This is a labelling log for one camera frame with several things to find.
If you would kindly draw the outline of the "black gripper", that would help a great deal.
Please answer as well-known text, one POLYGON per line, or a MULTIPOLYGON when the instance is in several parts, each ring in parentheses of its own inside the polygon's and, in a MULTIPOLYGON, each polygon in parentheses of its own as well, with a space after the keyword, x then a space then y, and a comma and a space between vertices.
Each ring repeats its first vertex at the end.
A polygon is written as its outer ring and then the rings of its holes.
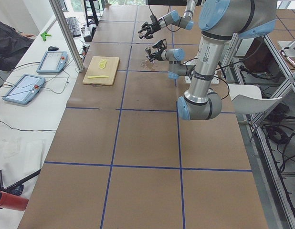
POLYGON ((139 34, 139 38, 140 39, 153 39, 154 36, 153 34, 157 31, 161 30, 161 25, 160 22, 158 21, 158 23, 148 23, 147 21, 144 22, 141 26, 141 29, 138 31, 139 34))
POLYGON ((154 62, 155 60, 157 60, 157 61, 166 61, 167 60, 166 57, 165 57, 166 50, 167 50, 166 47, 157 47, 157 51, 147 55, 147 59, 150 62, 154 62))

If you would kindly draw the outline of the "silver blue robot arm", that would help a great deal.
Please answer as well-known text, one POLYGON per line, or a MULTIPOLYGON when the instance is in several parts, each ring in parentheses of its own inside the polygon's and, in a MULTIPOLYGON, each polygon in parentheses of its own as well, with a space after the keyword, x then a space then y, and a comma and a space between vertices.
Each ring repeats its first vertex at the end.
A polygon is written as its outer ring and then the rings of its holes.
POLYGON ((201 0, 186 0, 186 8, 183 16, 179 16, 176 10, 168 11, 164 16, 157 18, 153 13, 152 9, 149 6, 151 15, 150 20, 151 23, 146 21, 141 29, 138 31, 138 36, 140 39, 152 39, 154 38, 153 34, 158 32, 163 28, 169 29, 169 25, 174 25, 179 28, 183 28, 186 30, 191 30, 193 27, 193 15, 195 11, 195 7, 201 5, 201 0))
POLYGON ((178 114, 184 120, 215 118, 222 109, 220 96, 210 90, 226 42, 236 33, 240 39, 269 34, 275 27, 275 0, 207 0, 199 16, 200 50, 194 66, 182 65, 182 49, 148 53, 150 61, 169 62, 169 78, 191 76, 184 95, 178 98, 178 114))

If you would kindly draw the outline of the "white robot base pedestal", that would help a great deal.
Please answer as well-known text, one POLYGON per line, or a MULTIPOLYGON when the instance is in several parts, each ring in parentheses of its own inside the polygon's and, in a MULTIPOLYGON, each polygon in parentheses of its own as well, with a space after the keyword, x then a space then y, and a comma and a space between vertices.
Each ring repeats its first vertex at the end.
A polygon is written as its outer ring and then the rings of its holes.
POLYGON ((214 72, 213 75, 206 75, 206 74, 201 74, 196 71, 196 62, 197 62, 197 57, 192 58, 188 61, 185 61, 183 65, 189 65, 190 67, 193 66, 194 70, 191 71, 189 76, 185 76, 185 83, 190 84, 192 78, 200 79, 200 80, 205 80, 205 81, 210 81, 211 84, 219 84, 220 80, 217 78, 217 73, 214 72))

